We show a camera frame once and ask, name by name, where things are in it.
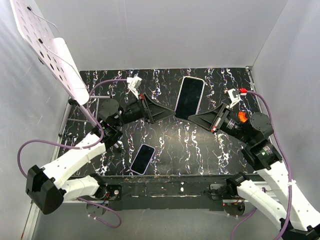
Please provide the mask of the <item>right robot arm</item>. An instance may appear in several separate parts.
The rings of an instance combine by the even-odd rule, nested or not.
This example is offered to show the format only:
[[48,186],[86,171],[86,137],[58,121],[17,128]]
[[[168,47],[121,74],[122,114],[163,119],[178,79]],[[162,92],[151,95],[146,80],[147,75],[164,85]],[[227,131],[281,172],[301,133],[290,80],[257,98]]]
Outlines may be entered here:
[[188,119],[211,133],[221,130],[245,143],[241,150],[244,159],[276,196],[273,199],[240,172],[226,180],[226,192],[230,198],[241,197],[253,204],[283,232],[281,237],[284,240],[320,238],[320,213],[299,187],[289,181],[286,165],[269,141],[274,130],[267,115],[257,112],[247,118],[244,112],[234,114],[222,103],[212,111],[191,115]]

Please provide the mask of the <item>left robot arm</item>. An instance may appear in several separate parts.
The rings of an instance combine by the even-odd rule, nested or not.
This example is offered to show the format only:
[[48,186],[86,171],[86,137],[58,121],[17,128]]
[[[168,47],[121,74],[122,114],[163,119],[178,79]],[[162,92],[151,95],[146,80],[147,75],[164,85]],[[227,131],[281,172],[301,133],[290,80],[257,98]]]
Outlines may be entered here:
[[70,179],[93,158],[113,147],[122,137],[120,128],[143,119],[154,124],[175,115],[175,111],[142,93],[130,104],[121,107],[117,100],[107,98],[98,112],[99,124],[73,149],[56,160],[39,167],[32,166],[26,177],[26,193],[45,215],[57,210],[68,200],[90,196],[101,200],[108,194],[107,182],[96,173]]

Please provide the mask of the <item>phone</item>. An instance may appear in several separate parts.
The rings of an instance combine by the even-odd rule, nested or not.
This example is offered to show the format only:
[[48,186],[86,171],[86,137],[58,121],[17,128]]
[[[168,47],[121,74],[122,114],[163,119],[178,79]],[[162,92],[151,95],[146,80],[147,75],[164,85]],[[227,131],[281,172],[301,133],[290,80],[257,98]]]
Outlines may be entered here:
[[134,174],[144,175],[150,165],[155,151],[154,147],[142,144],[130,166],[130,170]]
[[180,85],[175,105],[175,117],[188,120],[188,117],[198,113],[202,100],[205,81],[200,78],[184,76]]

